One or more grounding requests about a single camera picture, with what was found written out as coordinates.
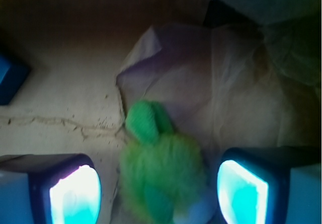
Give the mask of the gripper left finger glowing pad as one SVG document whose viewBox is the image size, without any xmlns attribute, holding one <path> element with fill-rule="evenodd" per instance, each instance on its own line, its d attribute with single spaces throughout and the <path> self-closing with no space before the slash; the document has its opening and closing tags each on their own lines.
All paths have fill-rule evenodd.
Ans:
<svg viewBox="0 0 322 224">
<path fill-rule="evenodd" d="M 85 154 L 1 156 L 1 223 L 97 223 L 101 195 Z"/>
</svg>

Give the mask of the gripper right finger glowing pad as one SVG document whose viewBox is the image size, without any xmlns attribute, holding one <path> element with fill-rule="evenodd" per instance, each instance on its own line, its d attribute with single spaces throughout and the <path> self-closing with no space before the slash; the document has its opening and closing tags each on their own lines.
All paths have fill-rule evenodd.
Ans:
<svg viewBox="0 0 322 224">
<path fill-rule="evenodd" d="M 217 197 L 226 223 L 321 223 L 321 149 L 229 148 Z"/>
</svg>

